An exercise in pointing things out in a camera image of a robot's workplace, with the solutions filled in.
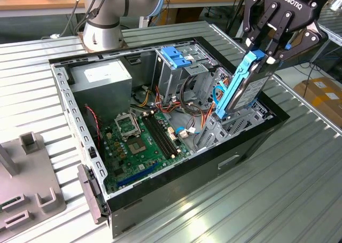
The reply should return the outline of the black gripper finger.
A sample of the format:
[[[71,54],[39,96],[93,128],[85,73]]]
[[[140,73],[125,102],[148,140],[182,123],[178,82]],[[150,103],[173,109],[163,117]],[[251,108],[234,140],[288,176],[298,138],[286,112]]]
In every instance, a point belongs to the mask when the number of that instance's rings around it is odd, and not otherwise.
[[[255,21],[252,19],[252,13],[260,3],[264,4],[263,12],[258,20]],[[248,39],[246,40],[248,50],[252,51],[260,47],[261,41],[267,34],[267,23],[271,21],[279,7],[280,5],[277,1],[272,1],[267,5],[266,0],[245,0],[243,31],[248,33]]]
[[[316,47],[325,34],[317,24],[318,15],[313,10],[281,11],[274,15],[279,18],[276,30],[267,48],[265,61],[274,64],[286,61]]]

